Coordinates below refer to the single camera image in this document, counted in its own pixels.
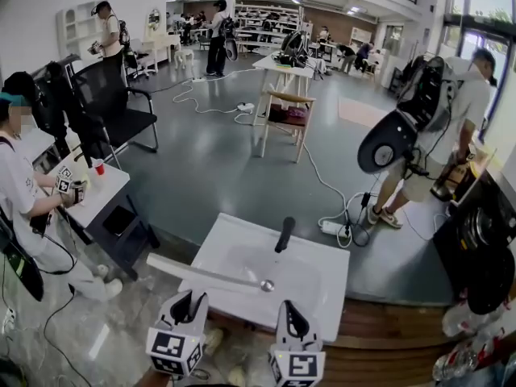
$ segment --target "black faucet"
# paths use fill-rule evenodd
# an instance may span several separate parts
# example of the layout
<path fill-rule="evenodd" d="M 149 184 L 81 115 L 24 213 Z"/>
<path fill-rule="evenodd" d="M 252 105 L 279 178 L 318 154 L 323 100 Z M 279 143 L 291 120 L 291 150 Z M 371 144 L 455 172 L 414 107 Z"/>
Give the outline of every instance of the black faucet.
<path fill-rule="evenodd" d="M 291 216 L 283 219 L 283 230 L 281 231 L 280 238 L 277 241 L 276 247 L 274 248 L 276 253 L 281 254 L 285 249 L 287 249 L 290 236 L 292 235 L 292 231 L 295 226 L 296 220 Z"/>

